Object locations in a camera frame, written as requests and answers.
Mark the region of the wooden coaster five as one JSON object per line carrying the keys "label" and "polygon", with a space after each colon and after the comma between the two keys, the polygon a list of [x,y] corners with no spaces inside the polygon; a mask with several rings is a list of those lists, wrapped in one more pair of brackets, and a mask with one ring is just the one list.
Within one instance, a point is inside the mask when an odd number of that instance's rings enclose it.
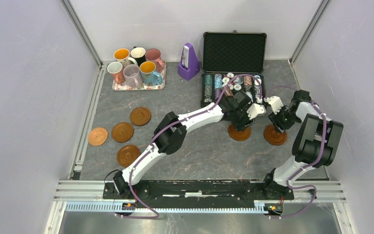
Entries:
{"label": "wooden coaster five", "polygon": [[274,125],[268,125],[263,131],[264,139],[271,145],[280,146],[287,141],[286,132],[277,132]]}

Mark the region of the wooden coaster four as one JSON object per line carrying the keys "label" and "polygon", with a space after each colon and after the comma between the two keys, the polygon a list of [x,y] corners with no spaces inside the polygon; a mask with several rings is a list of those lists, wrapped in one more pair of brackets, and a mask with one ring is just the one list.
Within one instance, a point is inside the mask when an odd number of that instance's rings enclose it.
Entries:
{"label": "wooden coaster four", "polygon": [[144,126],[151,120],[151,112],[146,107],[137,107],[130,113],[130,121],[136,126]]}

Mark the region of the wooden coaster one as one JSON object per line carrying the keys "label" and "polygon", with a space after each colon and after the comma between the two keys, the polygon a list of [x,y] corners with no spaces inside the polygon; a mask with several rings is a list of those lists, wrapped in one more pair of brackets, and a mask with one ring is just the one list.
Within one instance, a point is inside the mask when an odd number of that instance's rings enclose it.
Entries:
{"label": "wooden coaster one", "polygon": [[120,166],[126,168],[130,166],[139,156],[141,152],[135,145],[125,145],[117,153],[117,162]]}

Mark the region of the wooden coaster three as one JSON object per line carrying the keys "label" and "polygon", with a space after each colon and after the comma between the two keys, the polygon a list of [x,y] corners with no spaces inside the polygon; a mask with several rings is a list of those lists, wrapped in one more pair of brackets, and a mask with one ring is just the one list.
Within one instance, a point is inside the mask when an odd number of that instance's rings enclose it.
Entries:
{"label": "wooden coaster three", "polygon": [[112,138],[119,143],[129,141],[133,134],[133,125],[128,122],[120,122],[112,128]]}

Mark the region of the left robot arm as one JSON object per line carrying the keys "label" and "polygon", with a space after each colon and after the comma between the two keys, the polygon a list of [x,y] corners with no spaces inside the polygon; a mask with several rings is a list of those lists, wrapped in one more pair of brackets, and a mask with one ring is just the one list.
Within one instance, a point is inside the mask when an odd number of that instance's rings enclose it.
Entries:
{"label": "left robot arm", "polygon": [[169,112],[154,131],[148,147],[140,156],[113,177],[115,192],[121,198],[133,194],[133,185],[161,158],[177,152],[188,133],[221,120],[230,121],[236,131],[244,131],[257,116],[257,104],[243,91],[233,96],[221,96],[216,102],[199,110],[176,115]]}

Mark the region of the woven rattan coaster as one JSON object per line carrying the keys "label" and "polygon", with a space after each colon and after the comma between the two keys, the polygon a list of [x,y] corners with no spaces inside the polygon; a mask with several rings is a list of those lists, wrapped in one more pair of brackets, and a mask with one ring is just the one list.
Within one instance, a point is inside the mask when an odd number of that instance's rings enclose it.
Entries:
{"label": "woven rattan coaster", "polygon": [[88,143],[92,146],[102,145],[108,138],[108,131],[103,127],[97,127],[90,131]]}

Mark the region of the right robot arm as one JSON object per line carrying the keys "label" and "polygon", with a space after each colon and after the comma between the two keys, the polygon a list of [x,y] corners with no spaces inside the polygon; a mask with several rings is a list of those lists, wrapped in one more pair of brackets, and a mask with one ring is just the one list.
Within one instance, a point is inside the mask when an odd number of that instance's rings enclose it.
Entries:
{"label": "right robot arm", "polygon": [[294,92],[290,106],[283,105],[277,96],[264,101],[272,109],[268,116],[271,125],[263,132],[265,140],[274,146],[287,140],[286,131],[297,122],[299,132],[292,146],[291,157],[265,176],[262,194],[268,199],[286,196],[294,187],[293,181],[304,173],[329,166],[336,156],[343,124],[331,120],[305,90]]}

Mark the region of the wooden coaster two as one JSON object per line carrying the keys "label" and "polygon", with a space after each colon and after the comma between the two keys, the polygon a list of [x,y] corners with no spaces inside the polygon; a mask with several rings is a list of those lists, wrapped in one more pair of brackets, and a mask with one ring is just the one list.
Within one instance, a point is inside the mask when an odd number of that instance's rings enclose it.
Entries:
{"label": "wooden coaster two", "polygon": [[251,127],[247,127],[243,131],[237,131],[232,124],[228,126],[229,136],[236,141],[245,141],[251,136]]}

